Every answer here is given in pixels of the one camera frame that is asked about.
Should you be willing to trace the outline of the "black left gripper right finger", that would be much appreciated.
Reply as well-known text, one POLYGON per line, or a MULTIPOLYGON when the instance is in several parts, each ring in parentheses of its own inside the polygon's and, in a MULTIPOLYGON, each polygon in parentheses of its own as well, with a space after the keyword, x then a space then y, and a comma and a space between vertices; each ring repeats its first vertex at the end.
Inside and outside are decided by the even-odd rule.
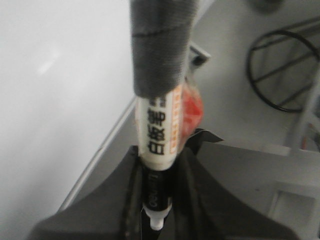
POLYGON ((177 240, 297 240, 298 235, 249 207, 214 179, 197 154, 221 138, 197 128, 175 162, 173 212, 177 240))

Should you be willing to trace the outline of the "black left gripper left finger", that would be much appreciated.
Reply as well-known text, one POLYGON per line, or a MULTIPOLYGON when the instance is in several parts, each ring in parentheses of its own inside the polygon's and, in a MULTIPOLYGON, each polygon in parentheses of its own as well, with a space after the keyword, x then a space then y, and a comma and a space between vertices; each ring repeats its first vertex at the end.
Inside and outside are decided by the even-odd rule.
POLYGON ((40 221, 28 240, 148 240, 142 213, 142 166, 131 146, 116 169, 91 193, 40 221))

